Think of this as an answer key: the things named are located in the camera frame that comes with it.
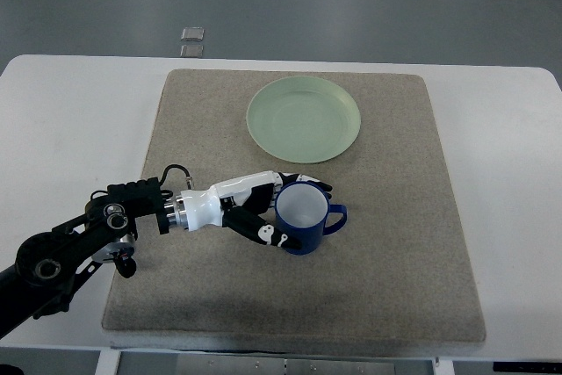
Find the light green plate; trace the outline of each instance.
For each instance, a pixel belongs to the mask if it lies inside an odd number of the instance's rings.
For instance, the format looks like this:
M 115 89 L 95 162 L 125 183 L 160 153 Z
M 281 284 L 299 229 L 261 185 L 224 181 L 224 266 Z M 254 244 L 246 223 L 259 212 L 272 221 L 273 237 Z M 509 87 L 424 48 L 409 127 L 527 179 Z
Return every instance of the light green plate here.
M 361 115 L 339 85 L 314 76 L 289 76 L 257 92 L 246 122 L 257 145 L 271 155 L 287 162 L 323 162 L 353 143 Z

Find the gray floor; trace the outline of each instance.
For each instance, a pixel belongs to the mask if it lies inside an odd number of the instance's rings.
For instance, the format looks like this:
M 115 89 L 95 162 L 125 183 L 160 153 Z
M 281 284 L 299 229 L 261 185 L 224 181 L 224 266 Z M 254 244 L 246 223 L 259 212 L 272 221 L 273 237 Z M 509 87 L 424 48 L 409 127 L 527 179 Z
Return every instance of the gray floor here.
M 20 54 L 532 66 L 562 82 L 561 0 L 0 0 L 0 70 Z

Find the robotic hand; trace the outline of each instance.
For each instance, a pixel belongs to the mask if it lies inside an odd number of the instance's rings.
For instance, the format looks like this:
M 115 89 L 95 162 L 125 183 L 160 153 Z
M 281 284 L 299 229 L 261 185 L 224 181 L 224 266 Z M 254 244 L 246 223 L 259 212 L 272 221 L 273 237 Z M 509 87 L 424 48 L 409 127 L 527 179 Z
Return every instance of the robotic hand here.
M 190 231 L 212 224 L 230 227 L 263 245 L 300 249 L 297 239 L 281 233 L 258 215 L 274 205 L 284 185 L 297 180 L 310 181 L 326 192 L 332 190 L 329 184 L 305 175 L 263 171 L 214 184 L 206 191 L 181 191 L 166 205 L 168 219 Z
M 188 182 L 188 189 L 176 197 L 162 188 L 174 168 L 183 171 Z M 332 190 L 330 185 L 304 175 L 264 171 L 194 191 L 189 171 L 172 164 L 160 180 L 151 177 L 95 191 L 83 215 L 27 239 L 16 262 L 0 272 L 0 338 L 31 316 L 38 319 L 67 312 L 75 293 L 103 263 L 114 263 L 121 276 L 131 277 L 136 270 L 132 259 L 138 238 L 135 219 L 141 216 L 153 214 L 160 234 L 168 233 L 174 225 L 193 231 L 212 224 L 230 227 L 257 243 L 300 249 L 298 240 L 258 215 L 274 204 L 285 184 L 296 180 Z M 90 257 L 92 262 L 78 272 Z

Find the black robot arm segment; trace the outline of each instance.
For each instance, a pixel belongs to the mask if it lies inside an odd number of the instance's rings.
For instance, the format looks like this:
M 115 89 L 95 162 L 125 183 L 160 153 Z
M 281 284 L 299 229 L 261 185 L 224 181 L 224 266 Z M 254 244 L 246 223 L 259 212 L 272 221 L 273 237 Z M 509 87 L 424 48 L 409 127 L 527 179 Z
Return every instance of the black robot arm segment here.
M 134 219 L 154 214 L 160 233 L 168 233 L 168 197 L 156 177 L 110 185 L 105 195 L 86 205 L 83 215 L 27 239 L 15 264 L 0 273 L 0 337 L 31 316 L 68 311 L 74 294 L 102 263 L 92 262 L 76 274 L 78 268 L 107 245 L 119 245 L 124 236 L 136 238 Z M 78 233 L 81 225 L 84 230 Z M 126 248 L 113 248 L 109 254 L 124 277 L 134 274 L 131 254 Z

